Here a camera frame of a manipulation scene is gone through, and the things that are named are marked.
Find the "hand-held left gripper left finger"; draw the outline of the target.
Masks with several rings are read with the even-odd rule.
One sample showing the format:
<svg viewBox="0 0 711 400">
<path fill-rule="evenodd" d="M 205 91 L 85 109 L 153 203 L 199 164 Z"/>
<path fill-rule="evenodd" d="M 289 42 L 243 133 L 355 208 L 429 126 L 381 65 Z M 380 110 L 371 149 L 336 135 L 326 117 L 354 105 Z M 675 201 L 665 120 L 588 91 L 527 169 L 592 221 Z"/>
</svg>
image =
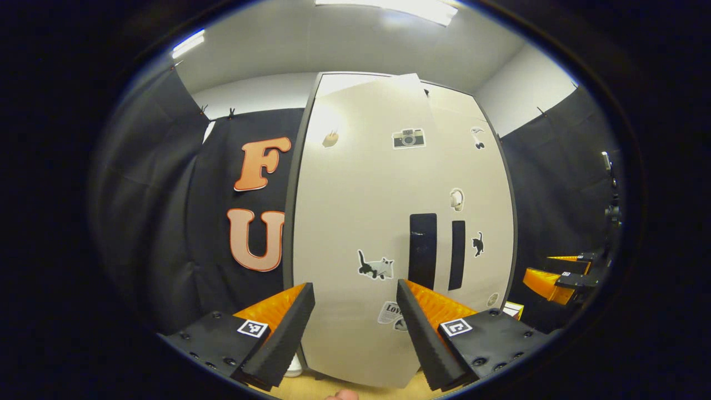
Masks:
<svg viewBox="0 0 711 400">
<path fill-rule="evenodd" d="M 160 339 L 192 362 L 269 392 L 281 384 L 315 306 L 312 283 L 234 314 L 211 311 Z"/>
</svg>

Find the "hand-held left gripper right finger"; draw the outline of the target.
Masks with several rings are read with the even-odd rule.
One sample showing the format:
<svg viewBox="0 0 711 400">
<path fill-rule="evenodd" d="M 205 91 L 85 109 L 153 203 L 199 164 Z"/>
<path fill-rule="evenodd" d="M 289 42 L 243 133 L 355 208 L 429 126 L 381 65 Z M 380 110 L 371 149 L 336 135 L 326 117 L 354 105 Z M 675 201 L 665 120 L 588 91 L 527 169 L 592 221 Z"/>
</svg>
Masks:
<svg viewBox="0 0 711 400">
<path fill-rule="evenodd" d="M 396 301 L 433 390 L 446 392 L 500 375 L 550 340 L 502 309 L 473 311 L 408 279 L 398 280 Z"/>
</svg>

